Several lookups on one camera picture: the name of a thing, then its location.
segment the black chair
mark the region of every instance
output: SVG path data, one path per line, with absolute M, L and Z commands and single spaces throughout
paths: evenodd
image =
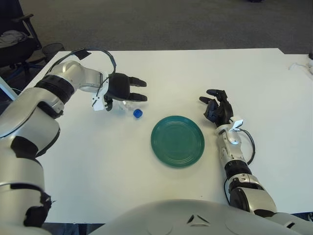
M 24 15 L 18 0 L 0 0 L 0 35 L 9 30 L 16 30 L 24 32 L 27 36 L 32 36 L 13 46 L 0 48 L 0 68 L 5 66 L 10 66 L 12 69 L 17 68 L 5 79 L 6 81 L 20 74 L 22 71 L 25 72 L 28 79 L 30 68 L 43 68 L 43 66 L 36 65 L 36 63 L 43 61 L 44 57 L 31 63 L 26 62 L 34 51 L 42 48 L 30 22 L 32 16 L 33 14 Z

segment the black cable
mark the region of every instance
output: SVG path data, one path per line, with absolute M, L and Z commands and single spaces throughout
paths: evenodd
M 227 182 L 227 179 L 225 179 L 225 181 L 224 181 L 224 194 L 225 194 L 225 197 L 226 197 L 228 204 L 230 205 L 230 201 L 228 200 L 226 189 L 225 189 L 226 182 Z
M 247 130 L 244 130 L 244 129 L 241 129 L 241 128 L 239 128 L 239 130 L 240 130 L 240 131 L 243 131 L 243 132 L 249 137 L 250 142 L 251 142 L 251 145 L 252 145 L 252 150 L 253 150 L 253 151 L 252 151 L 252 155 L 251 155 L 250 160 L 247 162 L 247 164 L 250 165 L 251 162 L 252 162 L 253 159 L 254 159 L 254 156 L 255 156 L 255 144 L 254 144 L 254 140 L 253 140 L 251 134 L 250 134 Z

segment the plastic bottle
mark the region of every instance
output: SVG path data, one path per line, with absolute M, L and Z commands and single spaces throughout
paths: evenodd
M 128 111 L 133 114 L 135 118 L 140 118 L 143 112 L 134 106 L 133 102 L 130 101 L 120 101 L 119 107 L 121 110 Z

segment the white cable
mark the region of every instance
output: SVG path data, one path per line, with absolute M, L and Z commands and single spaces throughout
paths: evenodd
M 12 88 L 12 87 L 11 87 L 11 89 L 12 89 L 12 90 L 16 90 L 16 91 L 18 91 L 18 92 L 22 92 L 21 90 L 16 89 L 16 88 Z

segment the white table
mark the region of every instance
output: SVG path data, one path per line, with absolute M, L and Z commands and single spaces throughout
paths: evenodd
M 67 52 L 59 52 L 34 78 Z M 139 205 L 163 199 L 201 199 L 226 203 L 224 170 L 216 146 L 215 126 L 203 116 L 198 101 L 207 89 L 226 90 L 234 114 L 256 143 L 250 165 L 281 212 L 313 211 L 313 85 L 293 62 L 305 55 L 284 55 L 278 49 L 190 51 L 114 51 L 117 71 L 148 83 L 133 88 L 146 94 L 135 120 L 114 109 L 95 112 L 91 94 L 77 91 L 58 119 L 61 135 L 39 157 L 46 191 L 53 203 L 47 222 L 107 223 Z M 109 60 L 93 52 L 86 67 L 111 71 Z M 163 165 L 153 154 L 150 134 L 170 115 L 193 120 L 202 130 L 201 159 L 184 169 Z M 251 147 L 245 136 L 244 156 Z

